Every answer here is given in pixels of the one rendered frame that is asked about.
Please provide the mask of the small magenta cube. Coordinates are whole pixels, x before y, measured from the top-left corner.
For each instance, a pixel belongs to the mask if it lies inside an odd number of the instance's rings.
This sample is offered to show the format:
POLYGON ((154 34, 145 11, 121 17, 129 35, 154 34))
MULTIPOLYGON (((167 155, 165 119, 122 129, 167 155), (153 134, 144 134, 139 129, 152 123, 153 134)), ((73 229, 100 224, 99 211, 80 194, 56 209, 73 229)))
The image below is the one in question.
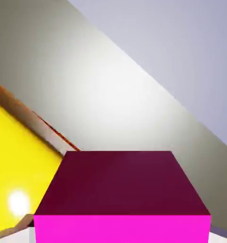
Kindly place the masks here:
POLYGON ((67 152, 36 243, 208 243, 211 214, 170 151, 67 152))

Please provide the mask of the large yellow box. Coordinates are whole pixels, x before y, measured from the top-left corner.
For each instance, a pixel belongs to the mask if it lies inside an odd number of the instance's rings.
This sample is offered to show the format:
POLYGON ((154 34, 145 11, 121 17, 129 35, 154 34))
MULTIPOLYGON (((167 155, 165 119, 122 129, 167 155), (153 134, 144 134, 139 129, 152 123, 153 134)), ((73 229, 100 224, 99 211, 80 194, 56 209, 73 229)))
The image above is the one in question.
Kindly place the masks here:
POLYGON ((0 106, 0 231, 35 213, 61 161, 0 106))

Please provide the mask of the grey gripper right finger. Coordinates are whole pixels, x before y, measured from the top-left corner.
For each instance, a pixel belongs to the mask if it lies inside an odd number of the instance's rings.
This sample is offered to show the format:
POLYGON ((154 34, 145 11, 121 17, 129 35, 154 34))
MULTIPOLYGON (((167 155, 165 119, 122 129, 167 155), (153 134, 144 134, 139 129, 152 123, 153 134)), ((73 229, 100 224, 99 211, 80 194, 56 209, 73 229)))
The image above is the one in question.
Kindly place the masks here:
POLYGON ((227 230, 211 225, 208 243, 227 243, 227 230))

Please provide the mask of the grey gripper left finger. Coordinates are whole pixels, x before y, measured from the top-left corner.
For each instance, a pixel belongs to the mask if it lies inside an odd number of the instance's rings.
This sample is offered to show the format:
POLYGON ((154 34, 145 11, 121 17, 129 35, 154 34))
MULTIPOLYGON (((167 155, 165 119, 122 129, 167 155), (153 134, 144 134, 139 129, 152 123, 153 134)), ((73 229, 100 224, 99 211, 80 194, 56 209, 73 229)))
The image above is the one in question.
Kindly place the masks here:
POLYGON ((16 226, 0 231, 0 243, 36 243, 33 218, 23 218, 16 226))

